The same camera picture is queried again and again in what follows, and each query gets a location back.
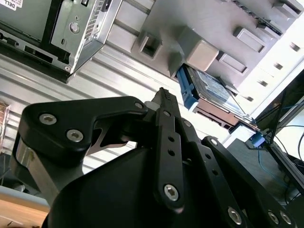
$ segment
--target metal plate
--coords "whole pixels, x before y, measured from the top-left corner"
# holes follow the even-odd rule
[[[260,17],[275,20],[284,29],[287,29],[294,21],[282,18],[280,12],[272,8],[275,0],[242,0],[241,2]],[[132,57],[170,76],[169,59],[172,52],[180,49],[176,40],[180,28],[185,25],[194,29],[219,50],[238,59],[248,67],[244,76],[236,75],[234,71],[227,69],[218,61],[214,61],[207,70],[207,73],[212,76],[221,76],[236,87],[276,42],[275,39],[271,40],[268,35],[257,29],[256,20],[233,3],[221,4],[216,0],[158,0],[145,21],[143,29],[159,37],[163,41],[163,47],[156,59],[151,61],[136,51],[138,46],[135,43]],[[239,26],[248,29],[266,42],[263,53],[256,53],[233,36],[233,32]]]
[[[51,0],[25,0],[16,11],[0,5],[0,21],[41,40]]]

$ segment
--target black cable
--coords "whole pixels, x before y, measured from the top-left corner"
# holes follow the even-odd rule
[[[304,164],[303,159],[302,159],[302,157],[301,157],[301,153],[300,153],[300,146],[301,146],[301,142],[302,142],[303,137],[304,137],[304,133],[302,134],[302,136],[301,136],[301,138],[300,138],[300,140],[299,140],[299,143],[298,143],[298,154],[299,154],[300,160],[301,160],[302,163]]]
[[[304,126],[301,126],[301,125],[288,125],[288,126],[278,127],[278,129],[285,128],[285,127],[304,127]]]
[[[10,168],[8,168],[8,169],[0,176],[0,180],[8,173],[8,171],[10,171]]]
[[[264,120],[265,118],[267,118],[269,115],[271,115],[272,113],[274,113],[280,105],[277,105],[276,107],[270,109],[267,113],[263,114],[261,117],[257,118],[256,121],[260,122],[262,120]]]
[[[290,181],[288,182],[287,188],[286,188],[285,193],[284,193],[284,201],[285,201],[286,205],[288,204],[287,203],[287,193],[288,193],[289,185],[290,185]]]
[[[289,153],[287,152],[287,150],[286,150],[284,144],[281,142],[281,140],[276,135],[275,135],[275,138],[281,143],[281,145],[283,146],[283,148],[284,148],[285,152],[287,153],[287,155],[289,155]]]
[[[296,194],[289,202],[292,202],[293,200],[295,200],[295,198],[297,198],[301,193],[299,192],[298,194]]]
[[[279,110],[277,111],[277,115],[276,115],[276,118],[275,118],[275,124],[274,124],[274,128],[272,130],[272,135],[271,135],[271,138],[270,138],[270,144],[273,143],[275,135],[276,135],[276,129],[277,129],[277,126],[279,124],[280,116],[281,116],[281,113],[282,113],[282,110],[283,110],[283,103],[284,103],[285,98],[286,98],[286,92],[287,92],[287,90],[285,89],[284,92],[283,92],[283,95],[282,95],[281,105],[279,107]]]

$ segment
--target hole in bracket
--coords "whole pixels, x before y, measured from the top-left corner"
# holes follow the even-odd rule
[[[283,68],[283,66],[279,63],[275,63],[274,64],[275,68],[277,68],[278,70],[281,70]]]
[[[212,170],[212,173],[216,176],[218,176],[218,174],[219,174],[216,170]]]
[[[175,153],[174,153],[174,151],[173,150],[168,150],[168,153],[171,155],[171,156],[175,156]]]
[[[168,139],[169,139],[171,142],[174,142],[174,141],[175,141],[171,136],[169,136]]]
[[[289,47],[291,47],[294,51],[298,52],[299,50],[301,50],[301,48],[299,46],[297,46],[295,43],[291,42]]]

